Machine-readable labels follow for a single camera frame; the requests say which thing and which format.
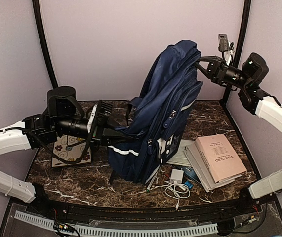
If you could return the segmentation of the navy blue student backpack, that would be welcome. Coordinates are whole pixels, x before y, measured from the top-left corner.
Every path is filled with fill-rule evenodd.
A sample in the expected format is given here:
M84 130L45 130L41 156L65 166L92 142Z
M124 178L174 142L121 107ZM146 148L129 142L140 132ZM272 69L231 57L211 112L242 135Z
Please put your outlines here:
M108 146L111 181L146 184L178 151L202 87L195 67L200 57L197 44L184 39L156 58L140 95L128 103L127 125L116 128L132 140Z

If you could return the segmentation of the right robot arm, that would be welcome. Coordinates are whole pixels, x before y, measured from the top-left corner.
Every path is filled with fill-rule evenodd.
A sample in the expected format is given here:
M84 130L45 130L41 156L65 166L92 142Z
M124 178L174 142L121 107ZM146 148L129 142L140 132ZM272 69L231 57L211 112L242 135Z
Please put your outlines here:
M275 96L260 88L260 83L269 68L259 54L253 52L238 69L227 65L218 56L201 57L195 66L211 82L219 86L233 86L239 89L238 96L243 107L265 120L282 134L282 104ZM282 191L282 169L252 183L244 191L245 196L235 202L235 210L246 214L254 206L254 199Z

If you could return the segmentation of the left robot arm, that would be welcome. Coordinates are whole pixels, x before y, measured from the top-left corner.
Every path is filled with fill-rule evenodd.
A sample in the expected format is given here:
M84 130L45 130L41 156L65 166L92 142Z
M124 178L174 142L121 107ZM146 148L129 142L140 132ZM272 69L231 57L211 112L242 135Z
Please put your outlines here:
M74 88L61 86L52 89L47 93L47 108L42 114L26 117L0 129L0 155L40 146L47 148L49 143L63 135L84 139L85 151L131 141L130 136L116 130L116 123L109 118L111 112L112 105L101 100L85 112L76 100ZM52 212L52 203L46 200L41 185L19 180L0 171L0 192L25 203L33 203L34 209L41 215Z

